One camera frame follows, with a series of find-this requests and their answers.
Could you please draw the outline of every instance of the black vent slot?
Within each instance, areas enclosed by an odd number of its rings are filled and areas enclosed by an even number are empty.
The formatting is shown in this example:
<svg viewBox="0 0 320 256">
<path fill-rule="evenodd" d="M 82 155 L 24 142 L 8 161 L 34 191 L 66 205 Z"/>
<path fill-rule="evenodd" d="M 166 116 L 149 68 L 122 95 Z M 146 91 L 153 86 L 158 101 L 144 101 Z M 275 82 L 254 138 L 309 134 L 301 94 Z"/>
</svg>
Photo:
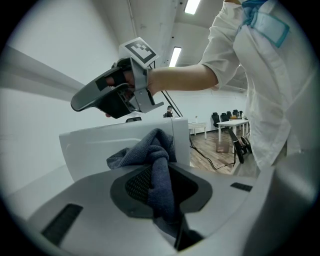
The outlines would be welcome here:
<svg viewBox="0 0 320 256">
<path fill-rule="evenodd" d="M 238 182 L 231 184 L 230 187 L 236 188 L 238 190 L 247 191 L 247 192 L 250 192 L 252 189 L 252 186 L 245 185 L 245 184 L 238 183 Z"/>
<path fill-rule="evenodd" d="M 148 200 L 148 190 L 151 186 L 151 166 L 129 179 L 125 184 L 128 195 L 144 204 Z"/>
<path fill-rule="evenodd" d="M 69 203 L 41 232 L 42 235 L 58 246 L 82 210 L 82 206 Z"/>
</svg>

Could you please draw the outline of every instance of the ceiling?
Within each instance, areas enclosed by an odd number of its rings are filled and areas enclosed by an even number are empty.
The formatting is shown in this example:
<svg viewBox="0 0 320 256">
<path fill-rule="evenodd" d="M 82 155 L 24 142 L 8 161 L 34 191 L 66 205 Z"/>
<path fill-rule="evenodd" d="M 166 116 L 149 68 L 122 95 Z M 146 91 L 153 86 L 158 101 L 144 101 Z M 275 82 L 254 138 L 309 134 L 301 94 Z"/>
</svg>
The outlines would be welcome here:
<svg viewBox="0 0 320 256">
<path fill-rule="evenodd" d="M 141 37 L 159 54 L 157 67 L 169 66 L 174 47 L 182 48 L 177 67 L 198 64 L 209 43 L 209 28 L 223 5 L 223 0 L 201 0 L 192 15 L 184 12 L 187 0 L 94 1 L 104 9 L 119 43 Z M 229 85 L 247 88 L 242 67 Z"/>
<path fill-rule="evenodd" d="M 203 28 L 210 28 L 215 17 L 222 9 L 223 0 L 201 0 L 195 14 L 185 13 L 187 0 L 178 1 L 175 21 Z"/>
</svg>

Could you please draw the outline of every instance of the cloth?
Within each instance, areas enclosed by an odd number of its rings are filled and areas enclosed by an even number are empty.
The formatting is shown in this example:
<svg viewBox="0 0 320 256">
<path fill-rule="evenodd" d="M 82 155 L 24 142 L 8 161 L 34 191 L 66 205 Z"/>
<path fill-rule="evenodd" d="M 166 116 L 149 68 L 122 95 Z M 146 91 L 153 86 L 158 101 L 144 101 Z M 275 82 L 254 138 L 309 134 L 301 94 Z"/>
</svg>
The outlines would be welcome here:
<svg viewBox="0 0 320 256">
<path fill-rule="evenodd" d="M 124 148 L 110 156 L 106 162 L 110 169 L 129 165 L 151 164 L 151 186 L 147 205 L 155 211 L 155 217 L 163 217 L 174 223 L 177 217 L 168 161 L 176 162 L 174 138 L 161 129 L 153 129 L 133 148 Z"/>
<path fill-rule="evenodd" d="M 250 25 L 242 25 L 243 11 L 239 4 L 223 3 L 200 64 L 215 73 L 218 88 L 228 84 L 240 63 L 244 67 L 248 84 L 245 115 L 250 123 L 253 156 L 263 170 L 274 163 L 286 142 L 288 155 L 300 150 L 286 112 L 310 81 L 315 81 L 312 77 L 319 75 L 319 66 L 304 32 L 276 0 L 266 1 L 259 12 L 289 26 L 280 47 Z"/>
</svg>

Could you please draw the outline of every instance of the gray towel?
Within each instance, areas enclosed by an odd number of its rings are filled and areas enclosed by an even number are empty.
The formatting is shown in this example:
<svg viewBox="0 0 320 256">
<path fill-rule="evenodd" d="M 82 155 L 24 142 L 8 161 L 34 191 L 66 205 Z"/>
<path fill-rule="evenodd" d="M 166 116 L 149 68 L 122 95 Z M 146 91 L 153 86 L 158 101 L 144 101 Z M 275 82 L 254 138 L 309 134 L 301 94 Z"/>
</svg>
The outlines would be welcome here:
<svg viewBox="0 0 320 256">
<path fill-rule="evenodd" d="M 168 161 L 177 161 L 174 138 L 161 129 L 152 130 L 133 148 L 124 148 L 106 160 L 110 169 L 151 164 L 152 188 L 148 191 L 147 204 L 155 211 L 155 217 L 163 217 L 166 222 L 173 223 L 177 211 Z"/>
</svg>

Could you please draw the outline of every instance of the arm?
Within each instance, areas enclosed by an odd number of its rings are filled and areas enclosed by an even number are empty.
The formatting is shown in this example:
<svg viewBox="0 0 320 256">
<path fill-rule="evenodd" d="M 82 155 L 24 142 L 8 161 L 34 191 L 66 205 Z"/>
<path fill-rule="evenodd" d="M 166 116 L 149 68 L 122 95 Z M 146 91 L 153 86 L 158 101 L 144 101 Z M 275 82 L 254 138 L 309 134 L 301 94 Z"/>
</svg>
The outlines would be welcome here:
<svg viewBox="0 0 320 256">
<path fill-rule="evenodd" d="M 149 73 L 148 87 L 154 95 L 159 91 L 199 91 L 218 89 L 235 75 L 239 60 L 233 49 L 242 8 L 238 0 L 225 0 L 222 10 L 210 28 L 209 44 L 197 65 L 161 67 Z"/>
<path fill-rule="evenodd" d="M 185 67 L 160 67 L 150 70 L 148 87 L 154 95 L 164 90 L 198 91 L 218 83 L 215 73 L 198 64 Z"/>
</svg>

